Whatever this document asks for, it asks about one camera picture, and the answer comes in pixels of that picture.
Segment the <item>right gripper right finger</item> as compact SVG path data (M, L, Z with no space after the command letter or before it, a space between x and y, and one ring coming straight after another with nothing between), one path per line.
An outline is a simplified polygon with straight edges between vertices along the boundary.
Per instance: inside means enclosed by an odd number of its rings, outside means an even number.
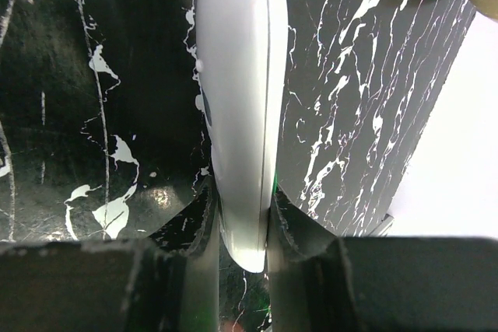
M339 237L281 191L267 263L275 331L495 331L497 242Z

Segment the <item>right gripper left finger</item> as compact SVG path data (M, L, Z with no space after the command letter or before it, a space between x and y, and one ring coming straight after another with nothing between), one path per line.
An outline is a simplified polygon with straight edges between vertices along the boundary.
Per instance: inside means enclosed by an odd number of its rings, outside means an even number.
M1 245L3 331L215 331L218 195L143 239Z

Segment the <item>white remote control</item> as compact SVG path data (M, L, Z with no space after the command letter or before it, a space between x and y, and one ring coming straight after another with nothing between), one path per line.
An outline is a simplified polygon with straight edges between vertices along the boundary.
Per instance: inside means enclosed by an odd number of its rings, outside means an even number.
M260 273L275 187L287 0L198 0L195 25L223 242L240 267Z

